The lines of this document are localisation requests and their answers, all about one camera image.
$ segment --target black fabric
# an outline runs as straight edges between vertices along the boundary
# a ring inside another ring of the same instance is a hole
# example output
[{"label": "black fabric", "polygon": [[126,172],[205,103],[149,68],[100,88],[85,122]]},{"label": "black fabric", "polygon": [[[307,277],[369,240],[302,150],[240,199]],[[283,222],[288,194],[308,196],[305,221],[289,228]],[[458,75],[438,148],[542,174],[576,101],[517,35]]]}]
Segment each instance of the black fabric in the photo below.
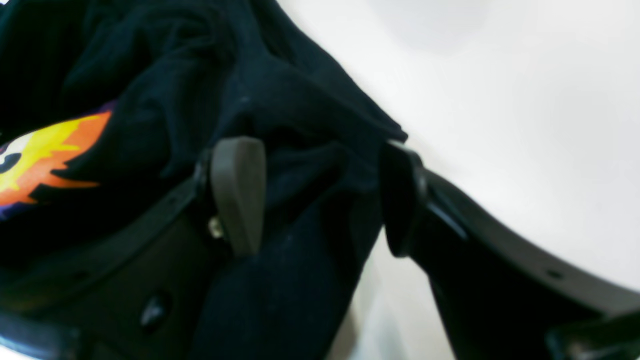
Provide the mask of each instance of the black fabric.
[{"label": "black fabric", "polygon": [[3,246],[34,219],[55,223],[28,232],[49,250],[52,232],[78,241],[109,214],[120,225],[205,147],[255,136],[268,151],[264,245],[211,284],[191,358],[322,358],[380,231],[376,157],[385,140],[406,139],[400,127],[274,0],[1,9],[0,143],[117,99],[95,146],[55,170],[101,186],[39,187],[34,197],[53,204],[0,226]]}]

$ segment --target metal screw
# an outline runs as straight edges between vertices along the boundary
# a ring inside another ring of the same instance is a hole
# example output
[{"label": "metal screw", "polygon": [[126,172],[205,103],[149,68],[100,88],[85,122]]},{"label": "metal screw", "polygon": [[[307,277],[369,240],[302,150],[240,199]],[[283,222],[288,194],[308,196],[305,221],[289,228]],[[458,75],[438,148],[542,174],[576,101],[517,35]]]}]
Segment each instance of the metal screw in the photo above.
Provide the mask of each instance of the metal screw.
[{"label": "metal screw", "polygon": [[219,217],[209,219],[209,233],[214,239],[222,239],[225,236]]}]

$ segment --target white wall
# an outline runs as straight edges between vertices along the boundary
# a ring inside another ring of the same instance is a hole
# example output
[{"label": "white wall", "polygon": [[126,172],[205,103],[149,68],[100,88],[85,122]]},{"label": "white wall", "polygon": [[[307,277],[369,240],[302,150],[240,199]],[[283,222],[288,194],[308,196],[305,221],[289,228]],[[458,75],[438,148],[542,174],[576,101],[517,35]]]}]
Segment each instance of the white wall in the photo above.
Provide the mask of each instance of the white wall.
[{"label": "white wall", "polygon": [[[640,3],[280,3],[427,167],[533,243],[640,291]],[[450,359],[424,276],[380,241],[354,298],[353,357]]]},{"label": "white wall", "polygon": [[14,352],[2,346],[0,346],[0,359],[2,360],[38,360],[30,356],[24,356],[22,354],[18,354],[17,352]]}]

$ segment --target metal rivet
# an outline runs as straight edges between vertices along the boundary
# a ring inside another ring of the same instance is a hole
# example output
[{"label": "metal rivet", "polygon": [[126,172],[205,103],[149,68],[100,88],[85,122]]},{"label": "metal rivet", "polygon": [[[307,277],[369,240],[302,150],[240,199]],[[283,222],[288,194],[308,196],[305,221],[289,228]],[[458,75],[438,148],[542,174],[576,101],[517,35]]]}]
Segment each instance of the metal rivet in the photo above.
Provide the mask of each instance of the metal rivet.
[{"label": "metal rivet", "polygon": [[168,293],[162,291],[151,296],[140,316],[142,329],[148,333],[158,330],[169,317],[171,306],[171,295]]}]

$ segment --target orange flame graphic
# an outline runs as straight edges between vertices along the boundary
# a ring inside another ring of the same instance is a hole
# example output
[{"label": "orange flame graphic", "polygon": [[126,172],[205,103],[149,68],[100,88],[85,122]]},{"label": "orange flame graphic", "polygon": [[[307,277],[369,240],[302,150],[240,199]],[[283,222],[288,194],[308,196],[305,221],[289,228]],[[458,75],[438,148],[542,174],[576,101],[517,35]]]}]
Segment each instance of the orange flame graphic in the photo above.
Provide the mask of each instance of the orange flame graphic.
[{"label": "orange flame graphic", "polygon": [[56,188],[90,188],[98,183],[63,179],[51,173],[64,170],[65,164],[85,153],[98,140],[111,112],[69,120],[21,136],[8,144],[0,155],[0,165],[12,153],[19,160],[0,174],[0,208],[18,202],[35,204],[30,197],[40,184]]}]

